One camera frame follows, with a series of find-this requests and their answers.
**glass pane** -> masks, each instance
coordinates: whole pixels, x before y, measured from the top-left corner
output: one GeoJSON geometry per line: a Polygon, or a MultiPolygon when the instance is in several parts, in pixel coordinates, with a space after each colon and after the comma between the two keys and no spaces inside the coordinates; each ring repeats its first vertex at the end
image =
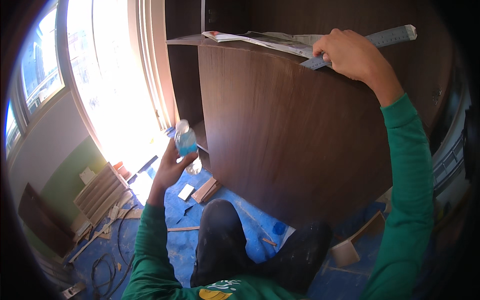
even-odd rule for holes
{"type": "Polygon", "coordinates": [[[105,159],[138,170],[158,154],[161,134],[132,55],[127,0],[69,0],[67,36],[73,76],[105,159]]]}
{"type": "Polygon", "coordinates": [[[55,49],[57,6],[32,29],[22,57],[22,81],[30,113],[61,87],[55,49]]]}
{"type": "Polygon", "coordinates": [[[13,144],[19,135],[20,131],[18,130],[17,122],[13,116],[12,103],[9,100],[7,110],[7,126],[5,126],[5,148],[7,149],[7,157],[10,149],[13,147],[13,144]]]}

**plastic water bottle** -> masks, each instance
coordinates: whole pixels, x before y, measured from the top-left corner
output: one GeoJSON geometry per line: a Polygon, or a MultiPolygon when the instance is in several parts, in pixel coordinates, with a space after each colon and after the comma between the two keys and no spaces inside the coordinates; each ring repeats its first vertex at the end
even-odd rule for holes
{"type": "MultiPolygon", "coordinates": [[[[187,120],[180,120],[177,125],[175,125],[175,146],[182,158],[190,152],[196,152],[198,154],[197,137],[193,129],[190,128],[187,120]]],[[[202,162],[200,161],[200,157],[197,157],[185,168],[185,171],[191,175],[197,175],[201,169],[202,162]]]]}

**newspaper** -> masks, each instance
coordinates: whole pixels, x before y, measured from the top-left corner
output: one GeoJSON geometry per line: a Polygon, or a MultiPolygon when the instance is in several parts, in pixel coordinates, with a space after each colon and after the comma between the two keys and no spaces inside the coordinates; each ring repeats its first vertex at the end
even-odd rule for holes
{"type": "Polygon", "coordinates": [[[281,32],[247,31],[242,35],[231,35],[218,31],[205,31],[202,35],[216,42],[245,41],[275,50],[313,58],[313,44],[324,35],[288,35],[281,32]]]}

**black pants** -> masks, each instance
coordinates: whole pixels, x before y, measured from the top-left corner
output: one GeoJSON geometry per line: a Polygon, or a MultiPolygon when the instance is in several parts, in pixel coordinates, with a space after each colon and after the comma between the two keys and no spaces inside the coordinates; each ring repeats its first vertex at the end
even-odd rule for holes
{"type": "Polygon", "coordinates": [[[270,278],[289,291],[305,294],[327,254],[332,230],[315,222],[296,230],[278,253],[255,264],[247,255],[247,240],[233,205],[210,201],[202,214],[196,261],[190,285],[206,286],[238,274],[270,278]]]}

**green long-sleeve shirt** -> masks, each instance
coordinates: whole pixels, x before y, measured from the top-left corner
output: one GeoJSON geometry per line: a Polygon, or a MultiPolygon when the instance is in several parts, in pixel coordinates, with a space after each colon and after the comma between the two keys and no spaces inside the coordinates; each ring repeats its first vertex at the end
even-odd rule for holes
{"type": "MultiPolygon", "coordinates": [[[[392,212],[363,299],[411,295],[432,230],[432,160],[417,111],[407,94],[382,108],[390,144],[392,212]]],[[[146,205],[135,242],[132,275],[122,299],[304,299],[274,281],[248,275],[182,288],[168,260],[165,209],[146,205]]]]}

